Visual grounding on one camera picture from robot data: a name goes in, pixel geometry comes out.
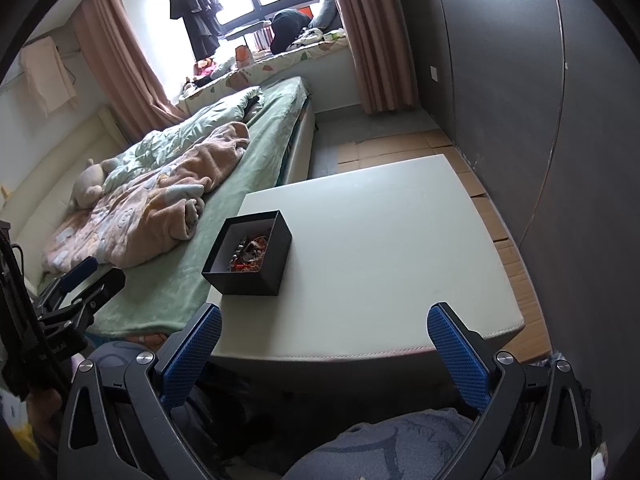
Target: pink blanket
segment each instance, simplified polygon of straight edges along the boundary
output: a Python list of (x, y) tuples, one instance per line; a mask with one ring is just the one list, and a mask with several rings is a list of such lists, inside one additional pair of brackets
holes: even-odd
[(69, 272), (88, 256), (120, 268), (139, 265), (190, 240), (213, 191), (235, 168), (249, 144), (245, 124), (220, 126), (201, 143), (74, 212), (44, 250), (49, 272)]

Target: white headboard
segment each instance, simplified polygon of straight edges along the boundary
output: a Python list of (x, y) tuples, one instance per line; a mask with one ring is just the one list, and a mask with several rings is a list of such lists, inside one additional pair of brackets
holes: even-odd
[(28, 286), (42, 279), (42, 250), (62, 224), (71, 189), (86, 160), (101, 162), (129, 147), (107, 106), (71, 131), (25, 178), (6, 201), (0, 219), (11, 224), (12, 243), (24, 251)]

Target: teddy bear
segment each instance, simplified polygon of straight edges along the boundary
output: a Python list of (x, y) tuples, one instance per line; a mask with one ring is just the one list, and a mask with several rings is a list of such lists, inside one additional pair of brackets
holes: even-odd
[(80, 173), (74, 183), (70, 207), (71, 209), (91, 209), (102, 198), (104, 192), (102, 185), (107, 175), (120, 164), (117, 158), (108, 158), (100, 164), (94, 164), (93, 159), (88, 159), (86, 169)]

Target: green bed sheet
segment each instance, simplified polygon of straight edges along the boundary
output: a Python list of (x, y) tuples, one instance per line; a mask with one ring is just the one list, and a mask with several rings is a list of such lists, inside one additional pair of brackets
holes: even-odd
[(104, 337), (175, 332), (206, 301), (210, 285), (201, 272), (211, 246), (225, 219), (238, 213), (247, 193), (276, 185), (308, 93), (300, 77), (263, 90), (264, 108), (247, 124), (249, 147), (228, 179), (206, 198), (193, 239), (127, 269), (125, 288), (98, 311), (90, 332)]

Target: pink curtain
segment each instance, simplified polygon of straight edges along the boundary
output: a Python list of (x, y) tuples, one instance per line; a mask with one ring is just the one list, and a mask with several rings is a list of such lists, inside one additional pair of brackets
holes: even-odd
[(186, 118), (146, 61), (122, 0), (82, 0), (72, 21), (89, 68), (132, 139)]
[(417, 86), (397, 0), (337, 0), (367, 113), (415, 106)]

